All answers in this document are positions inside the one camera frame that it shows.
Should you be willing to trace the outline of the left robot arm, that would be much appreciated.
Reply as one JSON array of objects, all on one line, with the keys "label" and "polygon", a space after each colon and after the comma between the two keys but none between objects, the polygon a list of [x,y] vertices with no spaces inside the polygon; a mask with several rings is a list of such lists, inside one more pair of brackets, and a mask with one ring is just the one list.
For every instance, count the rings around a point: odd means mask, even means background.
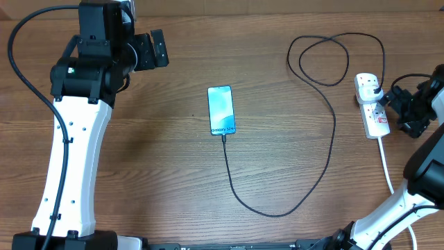
[{"label": "left robot arm", "polygon": [[147,249],[144,237],[96,228],[94,191],[105,130],[133,72],[166,67],[161,30],[135,33],[133,1],[82,1],[80,32],[50,72],[54,115],[49,170],[31,229],[13,249]]}]

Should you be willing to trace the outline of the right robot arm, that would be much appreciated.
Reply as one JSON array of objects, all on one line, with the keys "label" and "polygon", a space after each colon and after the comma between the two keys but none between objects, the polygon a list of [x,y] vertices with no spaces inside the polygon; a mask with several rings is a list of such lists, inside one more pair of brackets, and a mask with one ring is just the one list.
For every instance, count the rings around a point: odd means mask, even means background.
[{"label": "right robot arm", "polygon": [[[369,94],[366,74],[355,78],[362,113],[375,122],[384,117],[385,106],[399,116],[397,124],[412,138],[418,138],[437,120],[443,122],[443,66],[411,94],[393,82],[385,94]],[[389,242],[419,219],[443,209],[443,127],[436,131],[410,157],[400,187],[371,214],[350,222],[334,235],[312,245],[313,249],[389,249]]]}]

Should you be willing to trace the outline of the Samsung Galaxy smartphone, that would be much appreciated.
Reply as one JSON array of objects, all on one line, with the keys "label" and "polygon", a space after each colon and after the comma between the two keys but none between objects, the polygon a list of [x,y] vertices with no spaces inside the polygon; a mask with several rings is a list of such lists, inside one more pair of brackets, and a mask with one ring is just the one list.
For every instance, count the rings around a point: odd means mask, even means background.
[{"label": "Samsung Galaxy smartphone", "polygon": [[235,134],[237,131],[232,88],[229,85],[209,87],[207,102],[212,135]]}]

